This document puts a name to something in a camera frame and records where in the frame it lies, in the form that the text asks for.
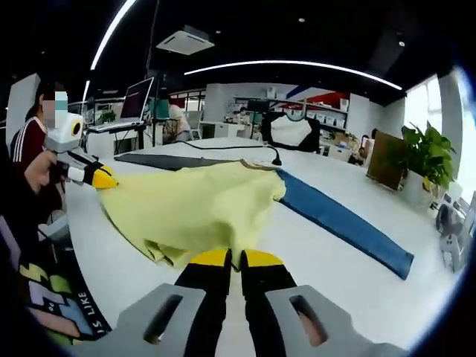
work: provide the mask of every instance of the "hand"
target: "hand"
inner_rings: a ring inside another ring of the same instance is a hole
[[[51,151],[44,151],[31,162],[25,171],[25,178],[31,189],[38,193],[42,186],[50,182],[50,166],[57,162],[57,157]]]

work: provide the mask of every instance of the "green leaves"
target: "green leaves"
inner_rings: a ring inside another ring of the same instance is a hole
[[[406,170],[428,177],[433,183],[448,188],[453,180],[453,164],[450,152],[455,152],[449,139],[442,136],[427,122],[425,134],[415,129],[402,127],[405,151],[395,162]]]

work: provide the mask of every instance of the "ceiling light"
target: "ceiling light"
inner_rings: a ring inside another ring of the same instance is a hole
[[[104,48],[106,48],[107,42],[111,38],[116,27],[119,25],[119,22],[122,20],[122,18],[126,15],[127,11],[129,11],[129,9],[133,6],[133,4],[136,1],[137,0],[126,0],[126,2],[124,2],[124,5],[122,5],[122,8],[119,10],[115,18],[112,20],[111,24],[109,25],[109,28],[106,31],[106,34],[103,37],[103,40],[101,41],[99,45],[99,48],[97,49],[96,56],[94,56],[94,60],[92,61],[92,64],[91,64],[91,70],[96,69],[96,65],[99,62],[101,54],[103,54]]]
[[[319,62],[288,61],[288,60],[281,60],[281,59],[273,59],[273,60],[272,59],[266,59],[266,60],[260,60],[260,61],[227,63],[225,65],[212,65],[211,67],[205,67],[205,68],[196,69],[194,71],[185,72],[184,76],[188,76],[189,74],[195,74],[195,73],[199,73],[199,72],[211,71],[213,69],[236,67],[238,65],[265,65],[265,64],[269,64],[269,65],[282,65],[282,64],[284,64],[284,65],[312,65],[312,66],[315,66],[315,67],[336,69],[338,71],[353,73],[353,74],[357,74],[357,75],[362,76],[362,77],[369,78],[371,80],[375,80],[376,82],[386,84],[387,86],[398,89],[399,91],[402,90],[402,87],[398,86],[397,84],[393,84],[392,82],[388,82],[387,80],[383,80],[382,78],[378,78],[376,76],[373,76],[372,74],[356,71],[355,69],[345,68],[345,67],[341,67],[339,65],[328,65],[326,63],[319,63]]]
[[[86,102],[86,95],[88,94],[89,83],[90,83],[89,80],[86,81],[86,86],[84,87],[84,93],[83,93],[83,102]]]

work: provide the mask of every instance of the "red jacket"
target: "red jacket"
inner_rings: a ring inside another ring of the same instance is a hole
[[[46,128],[38,118],[29,119],[25,125],[13,136],[10,146],[10,156],[13,166],[23,173],[28,165],[37,157],[45,147],[43,146],[46,138]],[[61,176],[50,170],[50,184],[43,187],[39,192],[38,206],[40,212],[39,223],[45,223],[54,210],[60,210],[62,207],[61,195],[55,184],[60,182]]]

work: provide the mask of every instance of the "computer monitor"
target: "computer monitor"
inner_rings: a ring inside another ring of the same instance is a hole
[[[127,89],[120,119],[140,120],[142,118],[153,81],[153,78],[148,78]]]

